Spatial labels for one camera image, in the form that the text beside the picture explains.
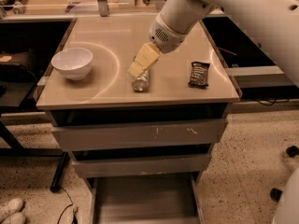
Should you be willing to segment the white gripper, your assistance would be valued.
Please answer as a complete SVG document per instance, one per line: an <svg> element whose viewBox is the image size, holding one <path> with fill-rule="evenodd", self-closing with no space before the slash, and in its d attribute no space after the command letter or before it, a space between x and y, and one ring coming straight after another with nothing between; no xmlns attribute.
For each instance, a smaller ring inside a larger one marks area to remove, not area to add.
<svg viewBox="0 0 299 224"><path fill-rule="evenodd" d="M149 40L134 57L127 73L130 78L138 78L148 71L159 59L161 53L177 49L188 34L188 24L181 19L165 18L159 13L149 28Z"/></svg>

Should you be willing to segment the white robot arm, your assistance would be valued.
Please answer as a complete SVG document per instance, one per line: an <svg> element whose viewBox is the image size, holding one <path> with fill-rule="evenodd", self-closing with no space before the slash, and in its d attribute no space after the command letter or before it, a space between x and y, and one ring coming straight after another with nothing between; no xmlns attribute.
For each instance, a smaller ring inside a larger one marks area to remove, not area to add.
<svg viewBox="0 0 299 224"><path fill-rule="evenodd" d="M167 0L155 21L178 46L211 7L222 10L299 85L298 4L294 0ZM205 224L293 224L298 220L298 160L285 150L299 141L295 103L235 105L197 189Z"/></svg>

